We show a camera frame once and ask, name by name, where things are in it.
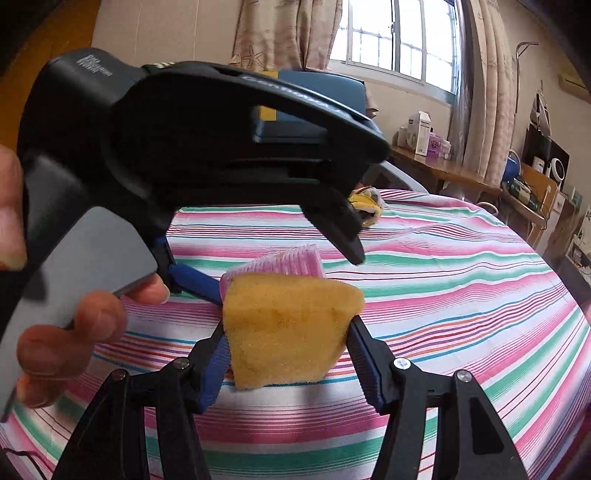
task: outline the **bottle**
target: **bottle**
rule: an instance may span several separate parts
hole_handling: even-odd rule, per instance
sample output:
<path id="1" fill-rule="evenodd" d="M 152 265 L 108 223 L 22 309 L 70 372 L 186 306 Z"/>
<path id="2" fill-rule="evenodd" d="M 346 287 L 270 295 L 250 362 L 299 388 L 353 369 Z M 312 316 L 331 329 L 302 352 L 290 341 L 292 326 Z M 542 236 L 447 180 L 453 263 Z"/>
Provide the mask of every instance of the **bottle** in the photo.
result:
<path id="1" fill-rule="evenodd" d="M 540 209 L 540 202 L 535 197 L 535 195 L 523 189 L 519 185 L 519 183 L 516 183 L 514 181 L 510 182 L 509 194 L 518 199 L 521 203 L 523 203 L 527 208 L 529 208 L 533 212 L 537 212 Z"/>
<path id="2" fill-rule="evenodd" d="M 442 140 L 440 155 L 447 160 L 451 153 L 452 153 L 452 144 L 449 143 L 447 140 Z"/>

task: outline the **table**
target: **table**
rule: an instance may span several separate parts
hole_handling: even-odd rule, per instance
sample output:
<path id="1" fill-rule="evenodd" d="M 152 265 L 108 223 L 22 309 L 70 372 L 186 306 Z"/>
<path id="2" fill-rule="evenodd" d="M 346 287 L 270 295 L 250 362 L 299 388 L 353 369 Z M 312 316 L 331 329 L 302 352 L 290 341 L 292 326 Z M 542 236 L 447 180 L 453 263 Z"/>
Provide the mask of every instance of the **table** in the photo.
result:
<path id="1" fill-rule="evenodd" d="M 434 177 L 436 187 L 433 193 L 438 193 L 445 181 L 460 183 L 468 189 L 479 193 L 487 192 L 494 196 L 501 194 L 501 188 L 492 184 L 484 176 L 463 167 L 457 162 L 446 160 L 443 157 L 425 157 L 416 155 L 411 150 L 394 146 L 391 150 L 390 162 L 400 168 L 402 171 L 415 177 L 415 172 L 423 171 Z"/>
<path id="2" fill-rule="evenodd" d="M 378 223 L 361 232 L 355 267 L 297 206 L 185 208 L 168 232 L 177 262 L 219 278 L 272 252 L 316 244 L 328 278 L 359 287 L 370 333 L 421 369 L 472 371 L 511 434 L 530 478 L 546 478 L 578 445 L 591 383 L 591 329 L 555 273 L 502 222 L 453 198 L 382 191 Z M 161 368 L 210 336 L 213 304 L 187 294 L 160 306 L 126 301 L 125 337 L 96 348 L 90 367 L 56 405 L 16 405 L 0 444 L 32 450 L 48 476 L 96 390 L 115 368 Z M 431 478 L 437 412 L 427 411 L 418 478 Z M 368 406 L 345 352 L 317 384 L 237 391 L 227 375 L 217 402 L 195 417 L 216 479 L 362 480 L 370 477 L 388 418 Z M 153 478 L 162 477 L 153 409 L 146 410 Z M 32 466 L 14 458 L 25 476 Z"/>

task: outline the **wooden desk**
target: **wooden desk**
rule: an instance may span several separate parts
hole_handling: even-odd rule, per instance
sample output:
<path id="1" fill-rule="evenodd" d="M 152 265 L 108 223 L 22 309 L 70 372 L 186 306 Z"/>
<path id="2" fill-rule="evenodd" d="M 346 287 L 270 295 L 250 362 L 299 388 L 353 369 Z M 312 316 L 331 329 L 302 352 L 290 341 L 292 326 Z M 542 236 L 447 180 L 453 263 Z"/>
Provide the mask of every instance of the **wooden desk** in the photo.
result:
<path id="1" fill-rule="evenodd" d="M 493 185 L 483 176 L 462 167 L 454 161 L 445 160 L 443 157 L 423 157 L 422 155 L 415 155 L 406 148 L 392 147 L 389 161 L 411 177 L 414 177 L 413 174 L 416 173 L 417 169 L 433 176 L 436 180 L 436 186 L 432 193 L 438 193 L 443 188 L 445 181 L 452 181 L 481 193 L 487 192 L 494 196 L 501 194 L 501 188 Z"/>

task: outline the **white box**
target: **white box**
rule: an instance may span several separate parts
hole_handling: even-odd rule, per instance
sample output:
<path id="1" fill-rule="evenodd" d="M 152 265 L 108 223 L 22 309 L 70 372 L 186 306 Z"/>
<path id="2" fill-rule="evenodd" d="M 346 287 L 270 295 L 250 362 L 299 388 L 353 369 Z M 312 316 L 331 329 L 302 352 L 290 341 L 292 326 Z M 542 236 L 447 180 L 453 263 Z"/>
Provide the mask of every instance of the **white box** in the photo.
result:
<path id="1" fill-rule="evenodd" d="M 418 111 L 408 119 L 407 144 L 418 155 L 427 155 L 431 118 L 426 112 Z"/>

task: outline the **window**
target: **window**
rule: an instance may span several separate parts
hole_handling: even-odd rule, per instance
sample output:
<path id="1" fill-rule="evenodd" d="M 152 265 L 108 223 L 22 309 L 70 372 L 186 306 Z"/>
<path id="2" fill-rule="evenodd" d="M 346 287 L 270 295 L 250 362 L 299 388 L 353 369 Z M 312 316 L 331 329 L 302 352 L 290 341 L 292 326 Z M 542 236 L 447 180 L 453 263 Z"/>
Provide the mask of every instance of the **window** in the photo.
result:
<path id="1" fill-rule="evenodd" d="M 343 0 L 330 58 L 455 93 L 456 28 L 453 0 Z"/>

